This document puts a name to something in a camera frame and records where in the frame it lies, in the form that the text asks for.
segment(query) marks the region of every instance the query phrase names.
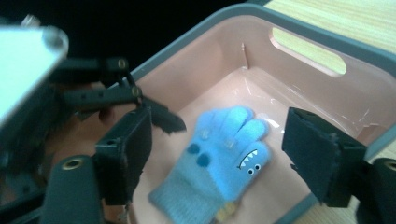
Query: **wooden table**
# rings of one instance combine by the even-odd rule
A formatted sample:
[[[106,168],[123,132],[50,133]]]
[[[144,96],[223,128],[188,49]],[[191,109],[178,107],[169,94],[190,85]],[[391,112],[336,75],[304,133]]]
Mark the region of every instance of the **wooden table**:
[[[396,1],[273,0],[265,6],[297,20],[396,53]],[[376,156],[381,157],[396,159],[396,142]],[[317,204],[296,223],[355,223],[357,204],[356,199],[353,199],[348,209]]]

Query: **robotic claw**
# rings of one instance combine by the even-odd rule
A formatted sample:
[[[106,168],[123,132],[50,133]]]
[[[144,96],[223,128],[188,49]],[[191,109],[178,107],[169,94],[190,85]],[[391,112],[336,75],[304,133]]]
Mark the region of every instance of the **robotic claw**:
[[[107,205],[126,205],[126,209],[132,201],[151,151],[151,124],[166,133],[183,131],[186,126],[164,105],[143,95],[125,59],[64,59],[67,36],[55,27],[5,26],[0,31],[2,43],[9,44],[15,36],[38,50],[20,48],[21,42],[2,48],[9,49],[2,55],[8,54],[10,59],[1,60],[2,66],[8,65],[3,73],[7,89],[17,89],[10,96],[15,99],[12,104],[2,106],[0,171],[6,184],[24,186],[24,190],[16,200],[2,205],[0,220],[105,223],[101,199]],[[47,59],[33,68],[27,66],[25,72],[35,80],[18,89],[19,79],[8,76],[23,74],[18,65],[29,65],[24,60],[32,53],[38,61]],[[93,82],[101,83],[102,88],[64,90],[64,86]],[[72,116],[83,120],[93,112],[122,104],[135,104],[135,109],[96,143],[93,156],[66,158],[52,168],[48,180],[43,176],[45,140],[51,132]]]

